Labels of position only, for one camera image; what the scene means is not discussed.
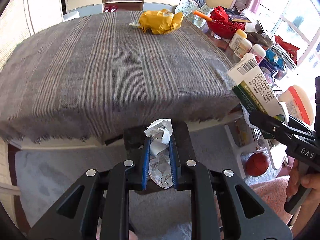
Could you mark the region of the person's right hand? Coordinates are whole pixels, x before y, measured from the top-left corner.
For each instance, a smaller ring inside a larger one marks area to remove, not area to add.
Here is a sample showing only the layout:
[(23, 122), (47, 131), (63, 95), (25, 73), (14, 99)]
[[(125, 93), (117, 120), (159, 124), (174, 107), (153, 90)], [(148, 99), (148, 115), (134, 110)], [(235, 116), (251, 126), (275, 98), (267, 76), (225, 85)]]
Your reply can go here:
[(304, 204), (319, 204), (319, 173), (317, 174), (306, 174), (304, 176), (300, 176), (298, 172), (299, 161), (295, 160), (293, 163), (293, 167), (289, 173), (289, 182), (286, 188), (287, 198), (292, 197), (298, 191), (299, 185), (305, 187), (306, 189), (311, 189), (310, 194), (307, 196)]

